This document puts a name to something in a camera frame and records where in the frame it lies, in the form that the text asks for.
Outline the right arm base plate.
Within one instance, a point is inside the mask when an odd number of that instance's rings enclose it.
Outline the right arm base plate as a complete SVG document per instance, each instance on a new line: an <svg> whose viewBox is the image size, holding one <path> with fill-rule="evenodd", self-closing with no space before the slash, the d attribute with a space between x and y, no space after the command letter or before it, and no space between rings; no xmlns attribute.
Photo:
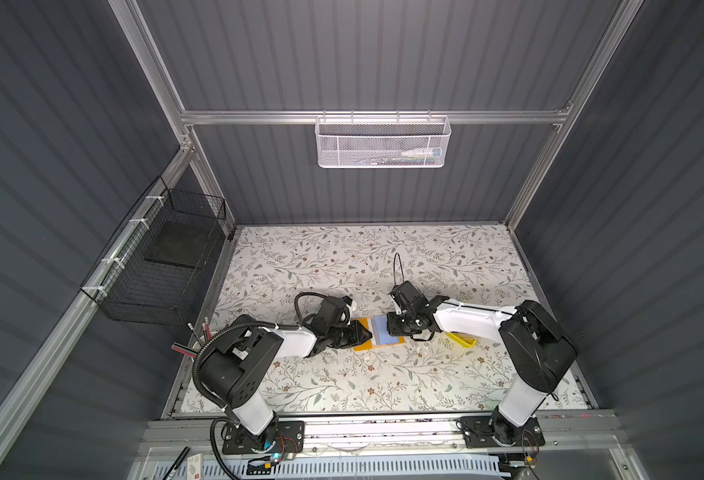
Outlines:
<svg viewBox="0 0 704 480"><path fill-rule="evenodd" d="M456 421L468 448L533 447L546 444L543 430L536 417L518 427L503 416L463 416Z"/></svg>

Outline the yellow plastic card tray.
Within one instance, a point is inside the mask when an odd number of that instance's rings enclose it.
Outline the yellow plastic card tray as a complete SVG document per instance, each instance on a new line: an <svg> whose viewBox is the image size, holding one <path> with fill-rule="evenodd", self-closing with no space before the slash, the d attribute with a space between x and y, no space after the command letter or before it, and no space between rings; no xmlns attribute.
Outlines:
<svg viewBox="0 0 704 480"><path fill-rule="evenodd" d="M463 348L474 348L477 345L477 339L472 336L454 332L447 332L446 335Z"/></svg>

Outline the yellow leather card holder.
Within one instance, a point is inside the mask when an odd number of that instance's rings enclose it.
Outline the yellow leather card holder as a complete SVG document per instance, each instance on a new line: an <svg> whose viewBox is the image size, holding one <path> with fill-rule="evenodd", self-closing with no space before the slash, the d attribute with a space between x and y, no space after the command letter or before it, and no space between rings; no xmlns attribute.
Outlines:
<svg viewBox="0 0 704 480"><path fill-rule="evenodd" d="M354 351L362 352L405 343L405 338L403 336L393 336L389 333L387 328L388 319L386 315L360 318L359 321L372 334L372 338L365 343L354 347Z"/></svg>

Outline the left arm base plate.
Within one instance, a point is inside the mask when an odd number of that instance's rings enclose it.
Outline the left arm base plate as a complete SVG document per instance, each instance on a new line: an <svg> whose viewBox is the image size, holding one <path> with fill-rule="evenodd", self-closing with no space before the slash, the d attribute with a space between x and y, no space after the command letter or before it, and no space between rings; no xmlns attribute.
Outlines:
<svg viewBox="0 0 704 480"><path fill-rule="evenodd" d="M245 427L227 426L221 434L226 455L257 453L301 453L304 448L306 423L303 421L272 421L261 434Z"/></svg>

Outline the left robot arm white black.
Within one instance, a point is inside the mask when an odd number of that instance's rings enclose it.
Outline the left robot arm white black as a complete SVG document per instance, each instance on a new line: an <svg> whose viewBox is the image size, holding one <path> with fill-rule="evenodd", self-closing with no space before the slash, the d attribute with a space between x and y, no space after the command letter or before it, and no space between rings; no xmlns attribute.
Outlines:
<svg viewBox="0 0 704 480"><path fill-rule="evenodd" d="M280 358L311 358L328 349L361 346L373 334L352 316L354 300L319 292L294 297L295 324L243 314L197 353L192 381L225 418L259 438L276 428L277 415L260 394L261 383Z"/></svg>

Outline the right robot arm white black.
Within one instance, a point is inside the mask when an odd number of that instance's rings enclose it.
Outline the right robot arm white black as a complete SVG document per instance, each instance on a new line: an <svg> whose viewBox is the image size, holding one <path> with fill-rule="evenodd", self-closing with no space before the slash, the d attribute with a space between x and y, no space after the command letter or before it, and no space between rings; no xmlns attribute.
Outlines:
<svg viewBox="0 0 704 480"><path fill-rule="evenodd" d="M517 377L489 421L494 437L504 445L526 429L536 411L569 371L578 348L564 328L544 308L526 300L516 307L468 304L445 295L427 298L404 281L390 292L395 310L387 314L392 336L421 341L422 333L458 333L501 343Z"/></svg>

